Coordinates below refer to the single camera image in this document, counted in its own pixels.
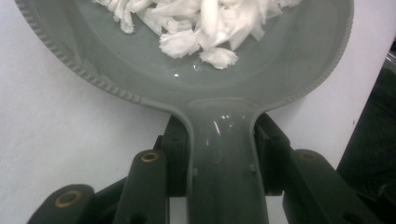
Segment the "metal screw hole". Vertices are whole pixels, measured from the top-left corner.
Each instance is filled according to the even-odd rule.
[[[144,162],[152,162],[158,160],[158,155],[157,153],[149,152],[144,154],[141,159]]]
[[[65,208],[71,206],[82,198],[82,193],[77,190],[69,190],[66,193],[61,194],[55,201],[55,206],[59,208]]]
[[[307,153],[307,152],[301,152],[300,153],[300,158],[305,160],[305,161],[315,161],[317,159],[317,155]]]

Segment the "black plastic mount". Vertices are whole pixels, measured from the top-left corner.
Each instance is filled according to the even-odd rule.
[[[379,218],[387,223],[395,220],[389,217],[395,216],[394,187],[384,189],[381,202],[366,203],[373,211],[379,203],[388,211],[375,211],[376,217],[321,155],[292,150],[288,137],[266,114],[256,122],[255,141],[265,194],[284,194],[289,223],[375,224],[381,223]],[[171,117],[154,149],[135,156],[126,178],[97,193],[85,185],[58,189],[29,223],[169,223],[169,197],[186,195],[188,157],[187,130]]]

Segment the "shredded white food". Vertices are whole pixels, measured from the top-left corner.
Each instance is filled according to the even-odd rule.
[[[135,13],[160,37],[160,49],[173,58],[203,49],[200,58],[215,68],[236,64],[234,51],[252,35],[262,40],[267,19],[302,0],[92,0],[114,13],[126,34],[134,32]],[[230,50],[217,48],[229,42]]]

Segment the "white table surface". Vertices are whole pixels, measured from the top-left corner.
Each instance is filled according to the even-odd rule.
[[[395,11],[394,0],[356,0],[352,35],[331,76],[269,113],[294,148],[314,149],[337,166],[396,34]],[[13,1],[0,1],[0,223],[25,223],[63,186],[100,190],[125,177],[168,118],[76,76]],[[286,223],[279,198],[268,202],[271,223]],[[173,211],[173,223],[185,223],[182,211]]]

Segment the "white background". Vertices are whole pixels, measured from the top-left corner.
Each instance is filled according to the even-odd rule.
[[[331,76],[305,98],[271,111],[294,148],[340,161],[396,34],[396,1],[357,0],[349,44]],[[152,148],[169,114],[96,89],[58,61],[12,1],[0,1],[0,223],[26,223],[53,191],[100,190]],[[286,223],[268,199],[271,223]],[[183,209],[173,223],[185,223]]]

